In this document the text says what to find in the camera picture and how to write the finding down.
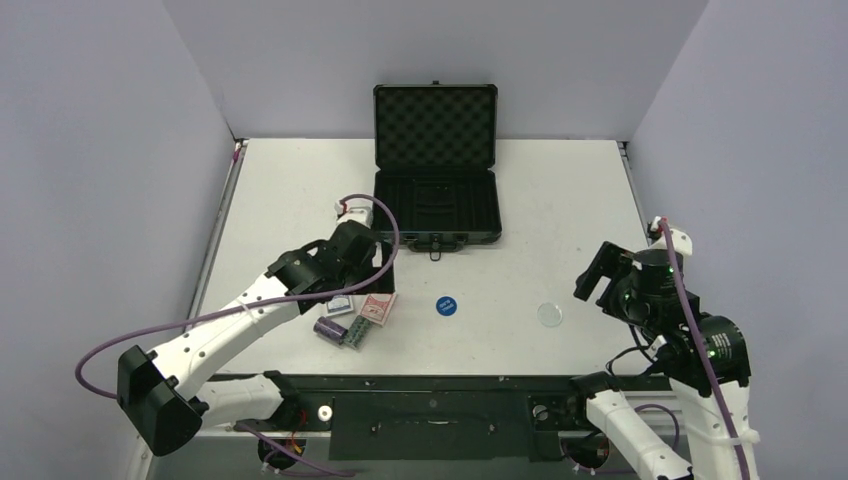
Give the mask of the red playing card deck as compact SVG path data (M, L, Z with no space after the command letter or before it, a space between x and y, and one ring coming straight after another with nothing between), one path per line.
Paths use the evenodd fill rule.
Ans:
M375 325L384 326L396 299L396 293L368 294L361 305L359 315Z

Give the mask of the blue playing card deck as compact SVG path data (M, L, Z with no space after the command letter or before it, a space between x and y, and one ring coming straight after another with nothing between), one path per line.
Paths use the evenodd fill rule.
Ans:
M325 303L327 317L346 315L355 311L354 301L350 295L336 295Z

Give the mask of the green blue poker chip stack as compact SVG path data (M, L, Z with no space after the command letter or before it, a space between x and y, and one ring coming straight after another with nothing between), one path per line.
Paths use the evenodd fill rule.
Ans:
M343 337L343 344L359 351L373 326L369 319L357 315Z

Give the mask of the black foam-lined carry case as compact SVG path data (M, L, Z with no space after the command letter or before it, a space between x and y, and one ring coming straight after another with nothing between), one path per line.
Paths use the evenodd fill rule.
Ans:
M373 89L373 226L434 261L496 243L503 225L496 175L494 84L379 84Z

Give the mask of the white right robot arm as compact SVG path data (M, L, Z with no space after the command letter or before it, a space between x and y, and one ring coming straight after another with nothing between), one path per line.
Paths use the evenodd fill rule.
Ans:
M608 371L573 379L565 416L599 430L640 479L755 479L759 435L749 423L746 341L730 319L700 311L699 297L681 284L682 261L666 248L633 252L605 242L577 277L574 295L586 301L608 279L596 304L649 340L650 369L677 398L690 457L659 437Z

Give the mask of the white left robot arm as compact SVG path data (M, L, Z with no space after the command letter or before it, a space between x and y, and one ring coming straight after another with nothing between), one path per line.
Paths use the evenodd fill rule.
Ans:
M226 308L149 351L133 346L118 359L117 403L155 456L186 445L202 428L238 420L291 427L298 402L266 374L209 380L275 328L336 295L352 294L387 274L400 236L387 241L348 220L326 240L281 254Z

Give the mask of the black robot base mount plate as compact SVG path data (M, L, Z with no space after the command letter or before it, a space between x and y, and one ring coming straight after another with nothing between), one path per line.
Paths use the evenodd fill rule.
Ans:
M259 432L329 436L332 460L600 461L610 443L569 376L315 376L272 372L283 402Z

